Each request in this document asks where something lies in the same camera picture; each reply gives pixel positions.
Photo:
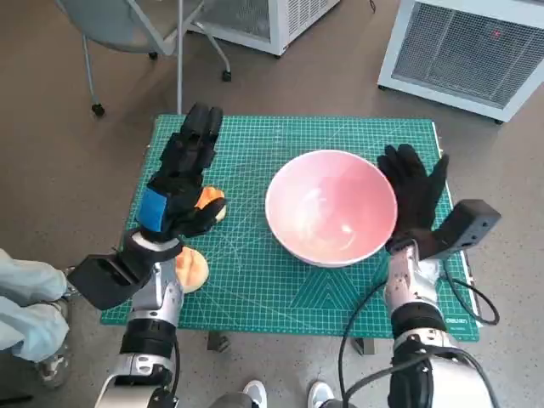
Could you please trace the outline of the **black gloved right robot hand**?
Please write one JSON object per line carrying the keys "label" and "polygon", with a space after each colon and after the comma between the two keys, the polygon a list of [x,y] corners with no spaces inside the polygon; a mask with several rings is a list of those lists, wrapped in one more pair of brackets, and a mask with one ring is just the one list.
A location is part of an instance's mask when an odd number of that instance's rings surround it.
{"label": "black gloved right robot hand", "polygon": [[400,241],[412,232],[431,231],[445,189],[449,161],[447,154],[441,156],[428,173],[412,145],[389,144],[384,148],[377,165],[391,184],[398,207],[391,241]]}

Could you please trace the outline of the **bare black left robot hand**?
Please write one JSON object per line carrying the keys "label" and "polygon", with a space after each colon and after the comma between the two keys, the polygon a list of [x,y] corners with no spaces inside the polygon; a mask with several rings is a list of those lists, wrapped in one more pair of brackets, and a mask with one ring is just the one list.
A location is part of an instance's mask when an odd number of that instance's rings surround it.
{"label": "bare black left robot hand", "polygon": [[226,200],[214,198],[197,206],[204,190],[203,171],[216,155],[215,144],[223,110],[194,104],[179,131],[172,134],[160,156],[161,165],[144,188],[136,221],[142,236],[155,242],[207,233]]}

